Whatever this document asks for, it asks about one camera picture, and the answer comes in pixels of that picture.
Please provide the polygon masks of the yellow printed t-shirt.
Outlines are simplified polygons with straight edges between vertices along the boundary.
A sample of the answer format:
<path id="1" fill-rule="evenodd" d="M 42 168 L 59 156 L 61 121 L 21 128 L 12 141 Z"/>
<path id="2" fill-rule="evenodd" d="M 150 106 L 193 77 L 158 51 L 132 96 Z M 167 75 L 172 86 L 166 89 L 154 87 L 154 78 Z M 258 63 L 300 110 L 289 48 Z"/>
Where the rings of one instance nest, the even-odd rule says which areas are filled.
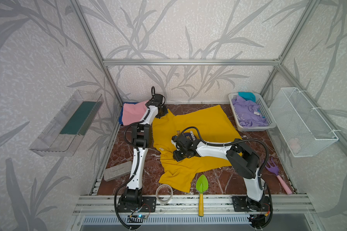
<path id="1" fill-rule="evenodd" d="M 153 146 L 161 152 L 161 164 L 164 168 L 159 182 L 186 193 L 190 192 L 191 183 L 197 173 L 230 166 L 229 161 L 215 157 L 193 157 L 180 162 L 174 160 L 173 152 L 176 147 L 171 143 L 172 137 L 188 127 L 196 127 L 194 135 L 200 134 L 209 142 L 231 142 L 240 138 L 219 105 L 186 115 L 169 112 L 162 118 L 154 119 Z"/>

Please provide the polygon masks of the grey plastic laundry basket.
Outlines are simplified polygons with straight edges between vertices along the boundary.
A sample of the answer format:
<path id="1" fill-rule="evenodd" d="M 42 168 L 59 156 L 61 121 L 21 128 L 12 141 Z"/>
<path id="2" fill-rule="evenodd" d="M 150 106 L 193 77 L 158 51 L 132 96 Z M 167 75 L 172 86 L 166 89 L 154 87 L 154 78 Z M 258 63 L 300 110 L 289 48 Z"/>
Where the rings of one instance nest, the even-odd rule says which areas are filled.
<path id="1" fill-rule="evenodd" d="M 231 108 L 231 110 L 233 112 L 233 115 L 234 115 L 234 118 L 235 118 L 235 122 L 236 122 L 236 125 L 237 125 L 237 129 L 239 131 L 241 131 L 241 132 L 244 132 L 244 131 L 252 131 L 252 132 L 255 132 L 255 131 L 265 131 L 265 130 L 272 129 L 272 128 L 276 127 L 276 122 L 274 121 L 274 118 L 273 118 L 269 108 L 267 107 L 265 101 L 261 97 L 261 95 L 258 94 L 258 93 L 254 93 L 254 95 L 256 97 L 256 102 L 255 103 L 260 105 L 259 112 L 261 113 L 263 118 L 267 119 L 268 126 L 265 126 L 265 127 L 253 127 L 253 128 L 244 128 L 244 127 L 242 127 L 239 124 L 239 122 L 238 122 L 238 118 L 236 116 L 236 112 L 235 112 L 234 107 L 232 105 L 232 99 L 234 99 L 234 98 L 236 98 L 238 96 L 238 92 L 231 93 L 231 94 L 228 95 L 229 102 L 230 102 L 230 108 Z"/>

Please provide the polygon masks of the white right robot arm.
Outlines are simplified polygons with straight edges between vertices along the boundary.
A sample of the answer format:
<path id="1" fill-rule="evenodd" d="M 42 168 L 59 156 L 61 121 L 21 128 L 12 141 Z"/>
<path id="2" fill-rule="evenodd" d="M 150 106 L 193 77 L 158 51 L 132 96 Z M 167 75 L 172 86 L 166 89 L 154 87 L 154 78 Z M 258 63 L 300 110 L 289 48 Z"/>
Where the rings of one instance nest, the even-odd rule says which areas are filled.
<path id="1" fill-rule="evenodd" d="M 247 142 L 256 142 L 264 147 L 265 159 L 262 163 L 259 155 L 246 144 Z M 270 157 L 264 142 L 257 139 L 235 139 L 228 143 L 213 143 L 202 139 L 191 140 L 180 134 L 172 137 L 172 144 L 176 147 L 173 158 L 177 162 L 192 157 L 215 157 L 228 160 L 244 179 L 248 201 L 260 203 L 264 199 L 266 183 L 261 175 Z"/>

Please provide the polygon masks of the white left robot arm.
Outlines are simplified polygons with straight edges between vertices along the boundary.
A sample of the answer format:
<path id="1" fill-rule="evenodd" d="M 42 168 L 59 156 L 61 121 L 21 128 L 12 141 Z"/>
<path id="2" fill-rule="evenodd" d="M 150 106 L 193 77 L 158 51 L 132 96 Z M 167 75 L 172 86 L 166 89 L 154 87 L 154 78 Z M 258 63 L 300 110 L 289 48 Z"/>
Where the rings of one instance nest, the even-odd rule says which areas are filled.
<path id="1" fill-rule="evenodd" d="M 133 148 L 132 169 L 126 188 L 119 200 L 121 205 L 141 207 L 143 203 L 143 170 L 145 158 L 152 142 L 152 122 L 168 113 L 165 97 L 151 93 L 146 102 L 127 104 L 123 107 L 122 122 L 131 131 L 131 139 L 124 137 L 125 142 Z"/>

